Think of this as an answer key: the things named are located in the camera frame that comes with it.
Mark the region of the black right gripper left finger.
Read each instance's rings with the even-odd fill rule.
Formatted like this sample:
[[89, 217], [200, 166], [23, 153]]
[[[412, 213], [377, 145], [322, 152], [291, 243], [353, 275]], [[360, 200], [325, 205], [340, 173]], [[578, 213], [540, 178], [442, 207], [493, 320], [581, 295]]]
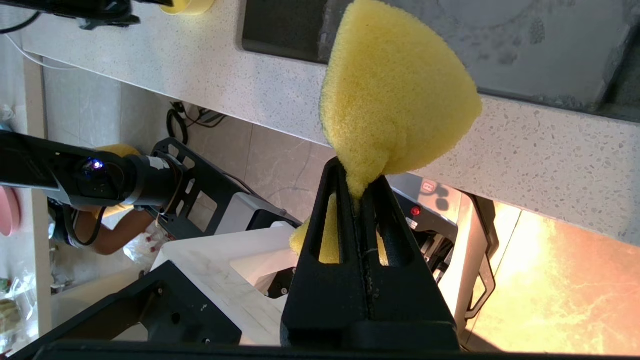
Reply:
[[[337, 223], [337, 264], [320, 262], [328, 220]], [[324, 167], [296, 272], [281, 317], [284, 347], [338, 348], [367, 314], [360, 247], [346, 171], [338, 158]]]

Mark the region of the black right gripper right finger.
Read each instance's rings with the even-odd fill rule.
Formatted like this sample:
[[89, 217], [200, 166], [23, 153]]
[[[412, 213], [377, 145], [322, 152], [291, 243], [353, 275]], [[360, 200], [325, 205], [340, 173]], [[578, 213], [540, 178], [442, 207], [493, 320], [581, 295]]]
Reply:
[[359, 208], [359, 258], [366, 316], [359, 346], [394, 351], [457, 351], [457, 324], [385, 177]]

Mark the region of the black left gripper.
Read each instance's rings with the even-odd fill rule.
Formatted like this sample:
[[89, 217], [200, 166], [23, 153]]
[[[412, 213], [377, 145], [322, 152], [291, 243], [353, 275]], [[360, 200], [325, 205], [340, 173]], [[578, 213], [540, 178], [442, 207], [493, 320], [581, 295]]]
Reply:
[[21, 0], [20, 7], [73, 19], [82, 30], [100, 27], [127, 28], [139, 25], [132, 0]]

